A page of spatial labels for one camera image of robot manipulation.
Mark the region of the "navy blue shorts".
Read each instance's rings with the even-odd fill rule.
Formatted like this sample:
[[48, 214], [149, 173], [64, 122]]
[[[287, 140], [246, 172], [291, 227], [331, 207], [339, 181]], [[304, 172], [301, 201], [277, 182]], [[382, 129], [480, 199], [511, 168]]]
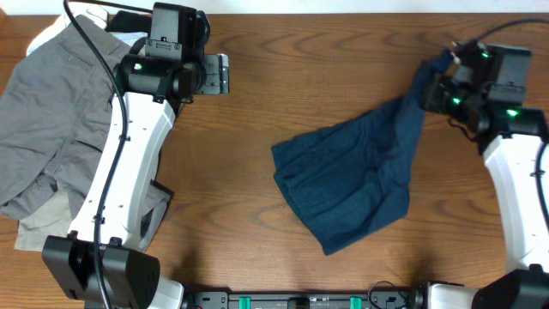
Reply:
[[357, 118], [272, 148], [274, 181], [325, 255], [407, 215], [426, 86], [449, 68], [445, 49], [424, 61], [408, 91]]

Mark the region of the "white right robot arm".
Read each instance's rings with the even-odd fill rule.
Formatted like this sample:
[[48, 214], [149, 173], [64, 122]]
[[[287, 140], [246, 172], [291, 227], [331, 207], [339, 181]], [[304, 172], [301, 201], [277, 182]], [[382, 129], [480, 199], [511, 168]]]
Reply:
[[437, 73], [421, 106], [462, 124], [491, 175], [504, 229], [506, 271], [483, 288], [427, 282], [412, 308], [546, 308], [548, 306], [548, 125], [525, 108], [530, 50], [459, 44], [454, 66]]

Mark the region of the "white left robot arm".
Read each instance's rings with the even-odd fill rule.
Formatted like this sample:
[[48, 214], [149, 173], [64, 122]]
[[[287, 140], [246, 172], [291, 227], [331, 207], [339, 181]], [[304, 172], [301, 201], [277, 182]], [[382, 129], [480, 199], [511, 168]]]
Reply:
[[106, 73], [112, 120], [94, 180], [66, 236], [46, 239], [42, 258], [72, 300], [88, 308], [191, 308], [193, 296], [146, 253], [164, 208], [146, 195], [176, 117], [196, 95], [227, 94], [229, 59], [208, 55], [204, 12], [170, 3], [151, 10], [148, 37]]

